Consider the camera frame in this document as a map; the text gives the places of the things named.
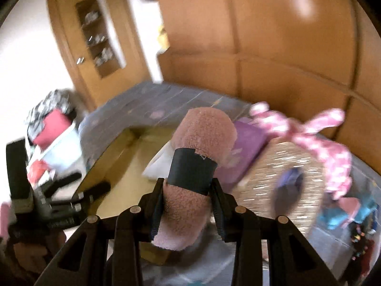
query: wooden door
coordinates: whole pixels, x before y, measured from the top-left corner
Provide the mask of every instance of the wooden door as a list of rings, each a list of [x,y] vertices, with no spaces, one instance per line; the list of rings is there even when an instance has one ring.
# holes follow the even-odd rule
[[[103,0],[108,10],[107,16],[98,12],[97,1],[48,0],[51,23],[62,58],[76,89],[90,109],[95,109],[149,78],[127,0]],[[90,11],[98,12],[100,16],[97,20],[86,23],[84,18],[86,12]],[[106,37],[105,41],[96,45],[90,45],[89,36],[92,33],[97,34],[99,29],[105,28],[110,22],[116,32],[114,36],[116,35],[119,41],[119,52],[125,60],[125,66],[115,57],[101,65],[98,65],[98,60],[97,64],[95,63],[95,57],[109,46],[109,38]]]

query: pink and white spotted fabric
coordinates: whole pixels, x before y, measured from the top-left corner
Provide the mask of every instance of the pink and white spotted fabric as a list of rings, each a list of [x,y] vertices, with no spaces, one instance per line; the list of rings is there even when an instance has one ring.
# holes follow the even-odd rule
[[[350,151],[342,144],[316,136],[316,133],[324,128],[341,125],[345,117],[343,110],[322,111],[302,124],[280,112],[269,111],[266,102],[259,102],[251,106],[250,116],[253,117],[250,124],[266,130],[269,140],[286,138],[322,162],[325,167],[325,190],[333,193],[335,200],[348,192],[352,184],[352,179],[349,177],[352,161]]]

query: purple bag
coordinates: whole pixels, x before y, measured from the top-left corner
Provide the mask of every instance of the purple bag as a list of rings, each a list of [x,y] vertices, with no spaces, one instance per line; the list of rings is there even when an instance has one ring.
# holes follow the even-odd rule
[[[228,160],[223,166],[216,169],[214,175],[226,193],[231,192],[239,183],[267,142],[265,131],[257,126],[247,124],[244,119],[234,122],[237,129],[237,140]]]

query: door handle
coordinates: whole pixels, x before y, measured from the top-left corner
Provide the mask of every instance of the door handle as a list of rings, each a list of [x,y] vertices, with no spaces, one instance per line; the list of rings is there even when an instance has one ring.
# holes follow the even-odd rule
[[[77,59],[77,64],[82,64],[85,60],[85,57],[80,57]]]

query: white wall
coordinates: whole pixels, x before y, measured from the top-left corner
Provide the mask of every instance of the white wall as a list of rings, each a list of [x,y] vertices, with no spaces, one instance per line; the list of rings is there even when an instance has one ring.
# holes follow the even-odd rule
[[[161,81],[157,3],[129,0],[147,64]],[[28,111],[51,90],[72,88],[50,27],[46,0],[19,0],[0,27],[0,202],[9,199],[5,145],[24,135]]]

